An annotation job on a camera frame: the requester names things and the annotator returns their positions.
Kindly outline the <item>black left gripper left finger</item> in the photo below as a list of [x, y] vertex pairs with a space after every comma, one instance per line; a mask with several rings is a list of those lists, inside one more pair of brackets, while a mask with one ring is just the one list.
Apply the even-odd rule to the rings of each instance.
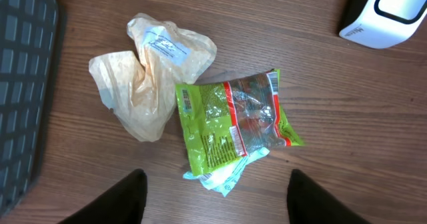
[[141, 224], [147, 201], [147, 176], [136, 169], [62, 224]]

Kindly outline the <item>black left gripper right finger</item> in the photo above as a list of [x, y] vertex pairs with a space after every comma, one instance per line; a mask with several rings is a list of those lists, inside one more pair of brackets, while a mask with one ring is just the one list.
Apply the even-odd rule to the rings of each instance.
[[291, 173], [286, 202], [290, 224], [370, 224], [299, 169]]

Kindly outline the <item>teal snack packet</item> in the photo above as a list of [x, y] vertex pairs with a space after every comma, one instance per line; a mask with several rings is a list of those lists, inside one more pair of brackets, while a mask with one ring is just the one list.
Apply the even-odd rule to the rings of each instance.
[[188, 171], [183, 174], [183, 178], [188, 180], [199, 180], [207, 190], [216, 191], [226, 197], [236, 186], [245, 167], [258, 159], [267, 156], [269, 153], [269, 149], [262, 147], [254, 151], [251, 155], [243, 157], [239, 161], [231, 163], [213, 171], [212, 173], [196, 176], [191, 171]]

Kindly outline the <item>beige snack bag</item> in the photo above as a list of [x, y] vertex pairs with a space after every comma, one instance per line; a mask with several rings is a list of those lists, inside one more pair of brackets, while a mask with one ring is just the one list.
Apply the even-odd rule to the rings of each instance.
[[127, 24], [135, 51], [89, 61], [103, 104], [138, 141], [161, 138], [176, 106], [175, 86], [193, 84], [214, 62], [217, 47], [205, 35], [145, 13]]

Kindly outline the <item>green candy bag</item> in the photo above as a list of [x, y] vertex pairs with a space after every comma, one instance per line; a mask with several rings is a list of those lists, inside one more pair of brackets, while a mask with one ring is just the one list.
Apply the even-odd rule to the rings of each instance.
[[262, 147], [301, 146], [279, 100], [280, 70], [205, 85], [176, 85], [191, 172], [212, 173]]

